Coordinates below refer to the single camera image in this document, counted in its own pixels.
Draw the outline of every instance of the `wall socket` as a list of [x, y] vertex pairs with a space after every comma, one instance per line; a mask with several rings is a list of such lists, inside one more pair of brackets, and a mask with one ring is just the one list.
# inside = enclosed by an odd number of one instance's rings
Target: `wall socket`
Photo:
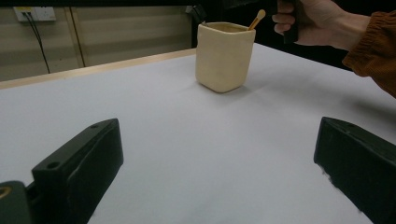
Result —
[[53, 7], [14, 7], [18, 21], [28, 21], [23, 13], [30, 13], [34, 21], [56, 21]]

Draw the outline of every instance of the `pen holder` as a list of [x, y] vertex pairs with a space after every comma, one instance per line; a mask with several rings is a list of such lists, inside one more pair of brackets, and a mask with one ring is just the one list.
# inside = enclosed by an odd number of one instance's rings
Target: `pen holder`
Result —
[[198, 26], [195, 77], [215, 92], [242, 86], [248, 75], [256, 31], [228, 22]]

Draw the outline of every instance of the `brown sleeve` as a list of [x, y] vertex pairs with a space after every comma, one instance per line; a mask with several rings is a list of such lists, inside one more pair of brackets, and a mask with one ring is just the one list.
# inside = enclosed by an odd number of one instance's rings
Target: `brown sleeve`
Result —
[[361, 77], [371, 77], [396, 98], [396, 10], [373, 13], [366, 33], [343, 64]]

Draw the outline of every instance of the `person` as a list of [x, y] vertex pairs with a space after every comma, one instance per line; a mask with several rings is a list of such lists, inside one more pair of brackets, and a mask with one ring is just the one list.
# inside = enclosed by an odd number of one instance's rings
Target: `person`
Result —
[[272, 18], [277, 33], [283, 35], [298, 21], [296, 44], [347, 50], [345, 66], [396, 98], [396, 10], [368, 17], [346, 12], [332, 0], [300, 0], [297, 8], [294, 18], [293, 4], [278, 0]]

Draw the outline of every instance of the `black cable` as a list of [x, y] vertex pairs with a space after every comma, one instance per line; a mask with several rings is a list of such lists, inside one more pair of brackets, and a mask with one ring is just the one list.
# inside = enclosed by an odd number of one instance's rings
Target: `black cable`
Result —
[[35, 33], [35, 38], [37, 38], [38, 44], [40, 45], [41, 48], [41, 53], [43, 55], [44, 58], [44, 62], [46, 63], [47, 66], [47, 71], [50, 73], [50, 67], [49, 67], [49, 63], [47, 62], [47, 57], [46, 54], [44, 52], [44, 48], [43, 48], [43, 42], [41, 41], [41, 36], [40, 33], [38, 32], [37, 26], [35, 25], [35, 20], [32, 17], [32, 14], [30, 12], [22, 12], [22, 15], [26, 17], [26, 19], [29, 21], [30, 26], [33, 29], [33, 32]]

